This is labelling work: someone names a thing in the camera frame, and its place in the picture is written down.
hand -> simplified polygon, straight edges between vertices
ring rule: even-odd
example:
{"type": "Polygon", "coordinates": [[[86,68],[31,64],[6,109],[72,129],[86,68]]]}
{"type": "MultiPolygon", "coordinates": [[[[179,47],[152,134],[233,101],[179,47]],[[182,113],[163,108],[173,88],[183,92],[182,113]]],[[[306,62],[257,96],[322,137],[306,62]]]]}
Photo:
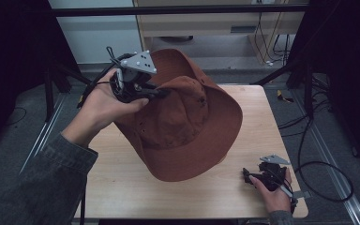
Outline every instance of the hand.
{"type": "Polygon", "coordinates": [[[106,126],[119,117],[139,111],[148,103],[147,98],[140,98],[130,103],[118,101],[110,87],[110,78],[115,69],[110,70],[99,80],[95,89],[89,94],[81,110],[63,130],[62,135],[71,143],[87,147],[92,139],[106,126]]]}
{"type": "MultiPolygon", "coordinates": [[[[259,179],[253,176],[250,176],[249,178],[256,189],[258,189],[262,194],[265,209],[268,213],[278,210],[291,212],[291,199],[285,194],[285,192],[283,192],[280,188],[277,188],[275,191],[269,191],[259,179]]],[[[285,179],[289,181],[289,184],[292,182],[289,169],[286,169],[285,179]]]]}

hat brim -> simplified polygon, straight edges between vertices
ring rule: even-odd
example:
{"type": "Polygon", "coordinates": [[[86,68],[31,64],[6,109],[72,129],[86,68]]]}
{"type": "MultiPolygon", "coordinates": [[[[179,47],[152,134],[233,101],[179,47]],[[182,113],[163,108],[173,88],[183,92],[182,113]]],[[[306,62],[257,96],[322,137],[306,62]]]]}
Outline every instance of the hat brim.
{"type": "Polygon", "coordinates": [[[115,124],[157,179],[170,182],[187,180],[206,172],[226,156],[242,125],[242,110],[230,95],[181,52],[161,50],[151,56],[158,70],[152,79],[154,83],[160,85],[178,76],[189,76],[204,86],[209,117],[192,142],[170,149],[143,147],[134,127],[134,115],[115,124]]]}

cabinet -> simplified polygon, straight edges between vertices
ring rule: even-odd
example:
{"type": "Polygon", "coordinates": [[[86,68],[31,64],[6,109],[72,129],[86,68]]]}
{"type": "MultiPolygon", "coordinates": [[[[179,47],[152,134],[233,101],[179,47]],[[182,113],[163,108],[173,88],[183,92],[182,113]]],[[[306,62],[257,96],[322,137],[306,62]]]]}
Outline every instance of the cabinet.
{"type": "MultiPolygon", "coordinates": [[[[133,0],[135,7],[248,5],[252,0],[133,0]]],[[[275,0],[275,4],[306,3],[307,0],[275,0]]],[[[137,22],[142,47],[149,49],[153,37],[246,35],[260,62],[268,60],[275,38],[295,34],[304,12],[210,13],[140,15],[137,22]],[[262,30],[256,32],[260,23],[262,30]]]]}

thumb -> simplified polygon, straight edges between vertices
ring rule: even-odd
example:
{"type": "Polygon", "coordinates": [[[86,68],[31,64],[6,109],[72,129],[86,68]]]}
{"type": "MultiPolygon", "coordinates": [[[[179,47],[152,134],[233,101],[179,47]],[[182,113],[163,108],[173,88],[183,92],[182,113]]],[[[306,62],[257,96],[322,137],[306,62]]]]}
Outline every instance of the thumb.
{"type": "Polygon", "coordinates": [[[250,181],[253,183],[253,185],[256,187],[256,189],[259,190],[259,192],[265,196],[268,192],[270,192],[267,187],[263,184],[262,181],[260,181],[258,178],[250,175],[249,176],[250,181]]]}
{"type": "Polygon", "coordinates": [[[129,113],[135,113],[142,109],[145,105],[147,105],[149,102],[148,98],[139,98],[134,101],[131,101],[127,104],[128,112],[129,113]]]}

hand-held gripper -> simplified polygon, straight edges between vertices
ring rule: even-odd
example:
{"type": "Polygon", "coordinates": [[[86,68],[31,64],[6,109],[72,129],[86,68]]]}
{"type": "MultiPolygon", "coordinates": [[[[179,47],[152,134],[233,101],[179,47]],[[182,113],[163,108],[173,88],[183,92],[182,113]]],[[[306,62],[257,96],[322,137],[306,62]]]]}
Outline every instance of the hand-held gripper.
{"type": "Polygon", "coordinates": [[[157,74],[149,51],[126,53],[118,58],[113,56],[111,47],[107,47],[107,51],[112,63],[86,86],[78,108],[81,108],[96,85],[102,83],[99,80],[112,68],[116,68],[116,71],[108,83],[115,97],[121,102],[129,103],[138,98],[165,98],[169,95],[169,90],[157,89],[154,84],[149,82],[152,75],[157,74]]]}
{"type": "Polygon", "coordinates": [[[290,165],[291,163],[282,157],[278,157],[276,155],[271,155],[268,157],[260,157],[262,163],[259,165],[258,173],[250,173],[247,169],[242,170],[242,174],[244,175],[245,183],[249,183],[253,185],[249,176],[252,175],[256,177],[265,185],[265,187],[270,191],[275,191],[277,188],[280,188],[285,192],[286,195],[291,198],[291,212],[294,212],[294,208],[296,207],[299,198],[309,198],[311,197],[308,191],[295,191],[293,192],[290,181],[285,179],[286,167],[280,167],[280,164],[290,165]]]}

